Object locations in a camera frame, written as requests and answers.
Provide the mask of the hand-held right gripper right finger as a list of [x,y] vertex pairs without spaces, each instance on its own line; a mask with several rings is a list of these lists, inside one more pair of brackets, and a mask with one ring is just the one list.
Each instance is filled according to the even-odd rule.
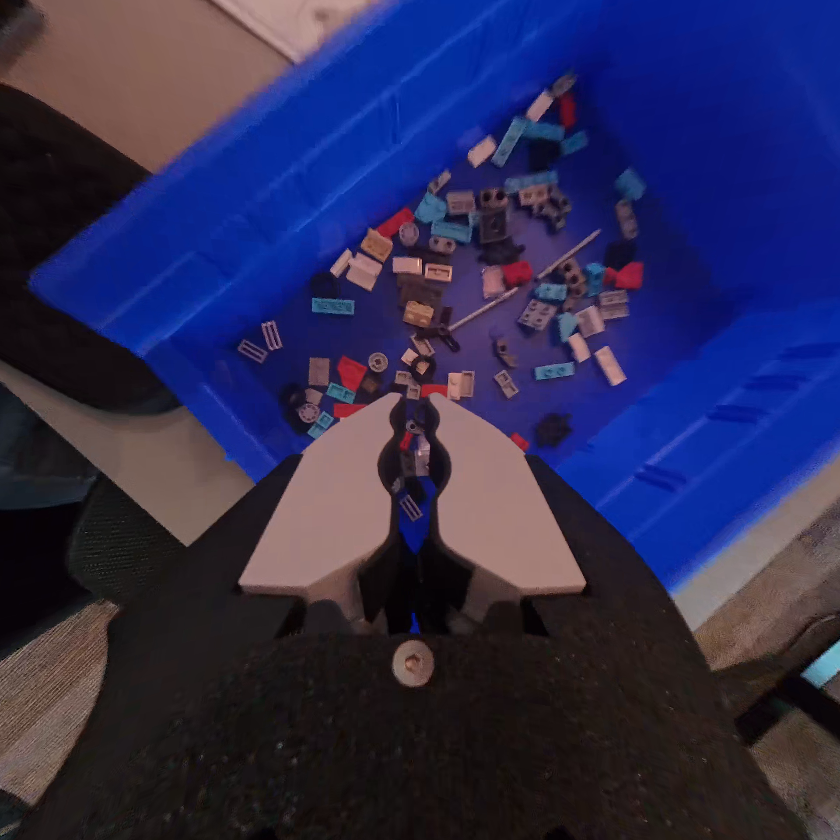
[[582,593],[585,577],[520,447],[458,403],[428,401],[447,465],[436,535],[469,572],[458,610],[480,621],[499,602]]

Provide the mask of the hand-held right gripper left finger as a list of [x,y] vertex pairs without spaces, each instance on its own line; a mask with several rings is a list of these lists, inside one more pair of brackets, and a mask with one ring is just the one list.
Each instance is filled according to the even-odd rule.
[[238,586],[249,595],[334,602],[351,622],[370,622],[360,572],[394,529],[380,458],[394,438],[398,392],[338,421],[303,453]]

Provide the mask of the pile of toy bricks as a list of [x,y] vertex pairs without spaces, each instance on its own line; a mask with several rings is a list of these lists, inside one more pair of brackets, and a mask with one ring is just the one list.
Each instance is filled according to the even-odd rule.
[[535,254],[516,241],[511,213],[519,207],[531,225],[561,230],[572,204],[558,186],[554,160],[586,146],[584,131],[564,137],[572,125],[574,101],[560,95],[560,123],[536,116],[515,117],[502,149],[489,137],[469,154],[473,165],[493,160],[503,166],[516,142],[529,146],[528,174],[508,177],[475,191],[446,195],[449,173],[430,183],[415,209],[403,207],[382,225],[369,228],[358,247],[317,245],[302,227],[280,234],[248,257],[248,289],[259,292],[260,312],[292,307],[281,324],[256,328],[238,344],[248,364],[269,363],[278,391],[277,409],[260,428],[262,461],[245,468],[258,481],[289,455],[297,455],[327,427],[361,410],[385,392],[409,402],[434,393],[457,401],[472,398],[476,373],[460,370],[473,355],[463,349],[466,325],[503,306],[520,288],[526,303],[515,326],[527,335],[548,329],[564,357],[533,367],[535,382],[572,375],[588,358],[612,385],[625,381],[609,348],[590,352],[587,341],[607,319],[628,314],[627,290],[641,284],[643,266],[634,257],[636,234],[632,206],[624,196],[616,205],[623,238],[609,244],[605,258],[581,266],[579,252],[598,231],[576,245],[544,272],[533,271]]

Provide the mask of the blue plastic bin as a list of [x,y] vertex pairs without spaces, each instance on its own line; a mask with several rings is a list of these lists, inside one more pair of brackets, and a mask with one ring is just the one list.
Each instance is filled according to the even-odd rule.
[[516,326],[527,296],[464,327],[438,378],[476,373],[471,410],[537,452],[629,539],[671,593],[838,450],[838,2],[391,2],[135,189],[35,271],[32,290],[143,359],[254,481],[312,443],[281,390],[312,356],[396,361],[408,339],[386,265],[344,284],[351,318],[317,318],[309,281],[445,170],[479,190],[527,173],[473,169],[564,72],[587,144],[554,171],[555,237],[511,213],[535,272],[594,229],[617,242],[616,182],[635,204],[643,285],[606,325],[626,381],[596,360],[535,382],[554,330]]

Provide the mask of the instruction booklet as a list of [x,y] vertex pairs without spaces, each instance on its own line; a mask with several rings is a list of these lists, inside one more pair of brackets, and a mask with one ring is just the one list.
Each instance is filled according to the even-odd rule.
[[385,1],[211,1],[237,25],[292,64],[308,58],[325,41]]

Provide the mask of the grey desk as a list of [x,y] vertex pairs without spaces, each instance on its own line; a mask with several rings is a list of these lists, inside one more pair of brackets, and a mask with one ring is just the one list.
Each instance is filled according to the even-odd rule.
[[[31,55],[22,58],[7,80],[13,92],[31,93],[55,107],[59,114],[76,120],[80,126],[125,153],[146,170],[157,172],[165,163],[198,140],[217,119],[235,110],[246,94],[255,92],[262,82],[273,81],[275,71],[291,65],[267,46],[258,45],[255,36],[231,22],[222,12],[210,10],[204,2],[42,2],[49,16],[49,32]],[[618,104],[631,106],[632,116],[642,116],[643,100],[650,100],[654,82],[676,80],[676,58],[666,50],[655,55],[654,47],[677,47],[675,28],[665,20],[646,23],[641,12],[634,13],[623,27],[617,25],[617,46],[604,56],[604,72],[628,69],[628,60],[617,60],[617,47],[629,47],[629,58],[645,59],[645,73],[624,84]],[[577,154],[574,164],[574,194],[580,200],[574,211],[588,233],[593,219],[606,211],[605,199],[595,198],[595,183],[621,156],[617,135],[607,130],[606,117],[617,115],[617,106],[586,110],[590,120],[591,146]],[[474,318],[455,331],[461,350],[446,350],[441,339],[429,343],[437,352],[435,382],[445,382],[445,371],[475,369],[478,396],[467,400],[473,406],[497,417],[498,423],[522,435],[531,435],[542,412],[571,411],[574,434],[561,446],[569,452],[606,427],[607,419],[618,417],[628,407],[631,396],[638,402],[660,381],[673,379],[678,362],[689,361],[701,345],[726,321],[727,313],[718,309],[713,298],[717,290],[708,272],[691,252],[656,202],[643,207],[642,232],[645,236],[646,280],[632,301],[628,318],[607,323],[602,339],[588,339],[591,347],[608,343],[629,376],[626,386],[610,389],[602,373],[578,374],[578,384],[566,387],[569,396],[554,400],[562,408],[549,409],[549,392],[563,387],[535,384],[530,370],[559,358],[562,342],[556,328],[542,334],[515,323],[526,305],[523,293]],[[280,307],[280,336],[286,342],[288,365],[296,365],[292,379],[303,376],[309,355],[330,352],[359,358],[377,350],[390,354],[392,370],[399,367],[396,352],[410,343],[408,325],[398,324],[394,295],[396,281],[385,272],[374,292],[357,289],[356,314],[350,318],[328,317],[310,312],[310,293],[295,289]],[[523,348],[519,353],[520,372],[513,378],[522,395],[507,407],[497,385],[490,378],[501,367],[492,354],[491,344],[500,335]],[[11,371],[3,376],[14,390],[26,396],[48,424],[93,459],[108,478],[148,514],[179,548],[190,545],[220,518],[251,484],[245,468],[223,462],[223,447],[211,444],[209,432],[199,430],[199,421],[186,408],[163,419],[140,420],[106,418],[104,410],[76,407],[81,397],[48,395],[49,387],[35,385],[35,375]],[[688,536],[676,532],[660,519],[632,542],[660,580],[673,592],[691,589],[706,563],[707,548],[700,544],[700,525],[687,528]]]

